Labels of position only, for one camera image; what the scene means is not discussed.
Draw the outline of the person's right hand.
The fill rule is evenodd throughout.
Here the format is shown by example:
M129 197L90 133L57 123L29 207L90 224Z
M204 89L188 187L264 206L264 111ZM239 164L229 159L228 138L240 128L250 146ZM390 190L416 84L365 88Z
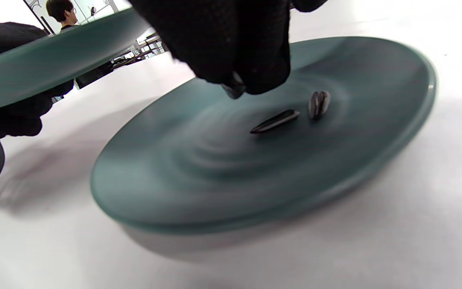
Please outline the person's right hand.
M323 0L132 0L176 60L229 97L269 92L288 79L290 9Z

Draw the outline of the person's left hand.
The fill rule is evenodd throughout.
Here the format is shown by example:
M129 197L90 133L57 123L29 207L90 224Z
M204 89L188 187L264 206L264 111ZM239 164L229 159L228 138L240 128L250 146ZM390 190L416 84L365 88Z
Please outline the person's left hand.
M31 24L0 22L0 54L39 38L46 32ZM69 93L74 85L69 80L43 93L0 108L0 139L6 136L36 136L42 129L42 115L51 110L53 98Z

